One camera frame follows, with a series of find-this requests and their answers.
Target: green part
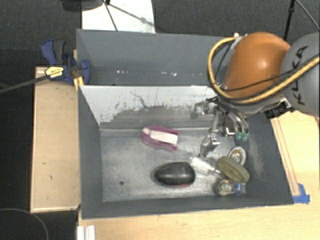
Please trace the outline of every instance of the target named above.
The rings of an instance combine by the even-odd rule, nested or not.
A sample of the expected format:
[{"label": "green part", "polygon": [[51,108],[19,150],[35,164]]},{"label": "green part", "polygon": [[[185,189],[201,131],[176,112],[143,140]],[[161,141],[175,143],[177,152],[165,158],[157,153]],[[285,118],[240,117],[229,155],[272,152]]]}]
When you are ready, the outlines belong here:
[{"label": "green part", "polygon": [[242,136],[242,132],[237,132],[237,133],[235,134],[235,139],[236,139],[237,141],[239,141],[239,140],[241,140],[241,136]]},{"label": "green part", "polygon": [[248,135],[249,135],[249,133],[244,133],[244,134],[242,134],[242,140],[244,141],[244,142],[246,142],[247,141],[247,139],[248,139]]}]

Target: yellow cable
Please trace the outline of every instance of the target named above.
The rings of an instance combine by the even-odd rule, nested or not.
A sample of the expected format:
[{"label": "yellow cable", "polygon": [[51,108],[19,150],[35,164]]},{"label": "yellow cable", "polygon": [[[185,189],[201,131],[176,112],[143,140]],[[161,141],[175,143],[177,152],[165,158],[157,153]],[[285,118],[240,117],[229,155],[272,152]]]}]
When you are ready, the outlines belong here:
[{"label": "yellow cable", "polygon": [[[227,42],[234,41],[237,38],[238,37],[229,37],[229,38],[225,38],[225,39],[220,40],[212,47],[212,49],[209,53],[209,56],[208,56],[208,73],[209,73],[210,81],[211,81],[212,85],[215,86],[214,90],[217,91],[218,94],[220,94],[221,96],[223,96],[227,99],[232,99],[233,97],[226,94],[218,87],[216,80],[215,80],[215,77],[214,77],[214,74],[213,74],[212,59],[213,59],[213,55],[214,55],[215,51],[217,50],[217,48],[220,45],[227,43]],[[249,103],[259,102],[259,101],[275,94],[276,92],[278,92],[282,88],[288,86],[289,84],[291,84],[293,81],[295,81],[296,79],[301,77],[304,73],[306,73],[309,69],[311,69],[312,67],[314,67],[318,63],[319,63],[319,57],[316,57],[315,59],[310,61],[308,64],[306,64],[305,66],[300,68],[297,72],[295,72],[290,77],[288,77],[286,80],[282,81],[280,84],[271,88],[270,90],[265,91],[264,93],[257,95],[255,97],[252,97],[252,98],[243,99],[243,100],[233,100],[232,102],[236,103],[236,104],[249,104]]]}]

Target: black egg-shaped object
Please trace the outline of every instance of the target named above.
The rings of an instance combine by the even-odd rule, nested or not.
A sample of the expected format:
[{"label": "black egg-shaped object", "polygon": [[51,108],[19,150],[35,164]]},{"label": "black egg-shaped object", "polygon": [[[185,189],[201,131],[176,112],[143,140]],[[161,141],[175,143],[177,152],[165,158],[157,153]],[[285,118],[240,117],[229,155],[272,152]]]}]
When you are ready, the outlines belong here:
[{"label": "black egg-shaped object", "polygon": [[196,172],[187,162],[172,162],[161,165],[154,177],[164,185],[187,187],[195,181]]}]

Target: gray metal tray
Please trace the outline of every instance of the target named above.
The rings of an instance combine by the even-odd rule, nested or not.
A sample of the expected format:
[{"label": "gray metal tray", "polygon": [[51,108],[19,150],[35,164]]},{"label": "gray metal tray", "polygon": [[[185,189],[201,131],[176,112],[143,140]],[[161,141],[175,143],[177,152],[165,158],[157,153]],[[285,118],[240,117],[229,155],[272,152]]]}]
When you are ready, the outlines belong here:
[{"label": "gray metal tray", "polygon": [[[235,145],[247,151],[250,173],[246,194],[216,196],[215,177],[196,175],[181,189],[157,184],[157,166],[197,155],[211,127],[210,116],[191,119],[194,104],[215,94],[205,86],[81,86],[79,143],[81,209],[84,219],[181,213],[264,205],[292,204],[287,178],[270,122],[263,114],[249,119],[248,141],[221,137],[209,154],[226,155]],[[145,145],[141,130],[160,125],[180,130],[178,149]]]}]

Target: black floor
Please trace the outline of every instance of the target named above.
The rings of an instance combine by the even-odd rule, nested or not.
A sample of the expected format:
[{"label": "black floor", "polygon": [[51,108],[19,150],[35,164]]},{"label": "black floor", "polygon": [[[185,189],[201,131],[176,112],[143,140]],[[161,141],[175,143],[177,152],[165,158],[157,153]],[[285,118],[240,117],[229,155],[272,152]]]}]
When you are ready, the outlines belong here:
[{"label": "black floor", "polygon": [[[282,37],[290,1],[152,0],[152,4],[157,32],[231,36],[266,31]],[[300,1],[319,25],[320,0]],[[35,67],[46,63],[40,45],[48,39],[66,40],[68,51],[76,48],[80,10],[80,3],[72,0],[0,0],[0,83],[14,85],[32,79]],[[289,43],[315,31],[296,4]],[[29,209],[32,130],[33,87],[0,94],[0,209]],[[0,210],[0,240],[46,239],[39,220],[27,218],[28,223],[26,213]],[[40,218],[50,240],[75,238],[74,212]],[[17,225],[30,226],[17,230]]]}]

